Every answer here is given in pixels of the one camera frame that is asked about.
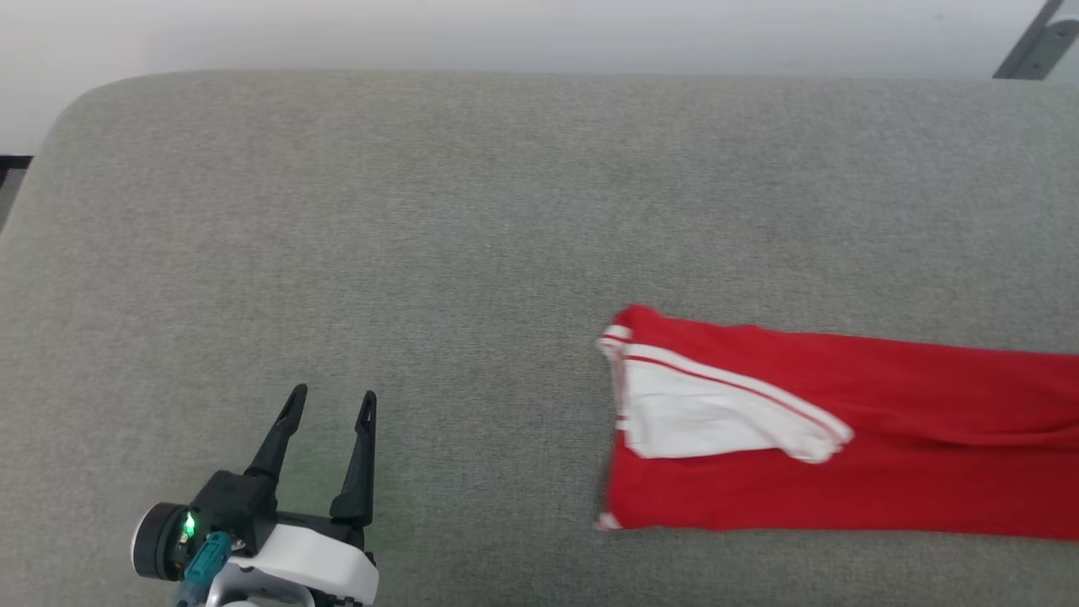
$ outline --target couch cushion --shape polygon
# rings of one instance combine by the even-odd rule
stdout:
[[[327,511],[379,395],[379,604],[1070,604],[1062,543],[595,532],[614,406],[592,343],[641,302],[1079,350],[1077,107],[1043,83],[704,77],[94,91],[0,235],[0,587],[164,604],[128,564],[139,516],[243,469],[306,382],[288,510]]]

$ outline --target red sweatpants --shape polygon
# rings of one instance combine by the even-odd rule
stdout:
[[[1079,356],[715,327],[639,306],[615,325],[632,344],[791,392],[853,438],[807,464],[779,450],[645,459],[616,432],[606,526],[1079,540]]]

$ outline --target folded clothing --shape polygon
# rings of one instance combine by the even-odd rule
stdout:
[[[618,402],[599,527],[1079,540],[1079,357],[669,319],[599,341]]]

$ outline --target teal cable connector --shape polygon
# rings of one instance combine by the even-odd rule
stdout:
[[[183,581],[173,599],[174,607],[197,607],[206,602],[209,585],[232,555],[232,538],[216,532],[206,536],[195,557],[183,570]]]

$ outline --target white wall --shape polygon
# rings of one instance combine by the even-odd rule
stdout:
[[[0,153],[121,78],[385,67],[988,78],[1042,0],[0,0]]]

